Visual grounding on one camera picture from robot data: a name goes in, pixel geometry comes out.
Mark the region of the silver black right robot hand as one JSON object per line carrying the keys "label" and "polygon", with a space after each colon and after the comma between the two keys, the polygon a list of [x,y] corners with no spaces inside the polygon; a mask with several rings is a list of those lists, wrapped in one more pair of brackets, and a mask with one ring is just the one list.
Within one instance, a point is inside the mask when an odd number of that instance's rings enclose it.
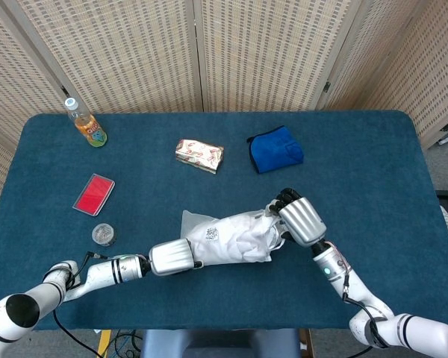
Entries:
{"label": "silver black right robot hand", "polygon": [[326,235],[327,227],[310,201],[295,189],[285,188],[268,205],[271,214],[283,222],[286,238],[302,247],[310,247]]}

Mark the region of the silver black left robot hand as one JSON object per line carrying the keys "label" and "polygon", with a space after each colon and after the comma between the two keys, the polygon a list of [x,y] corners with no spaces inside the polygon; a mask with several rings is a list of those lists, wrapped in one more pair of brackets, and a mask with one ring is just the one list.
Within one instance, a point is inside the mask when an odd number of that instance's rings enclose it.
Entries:
{"label": "silver black left robot hand", "polygon": [[157,276],[177,274],[204,266],[202,261],[194,258],[190,243],[186,239],[155,245],[149,251],[149,260],[151,270]]}

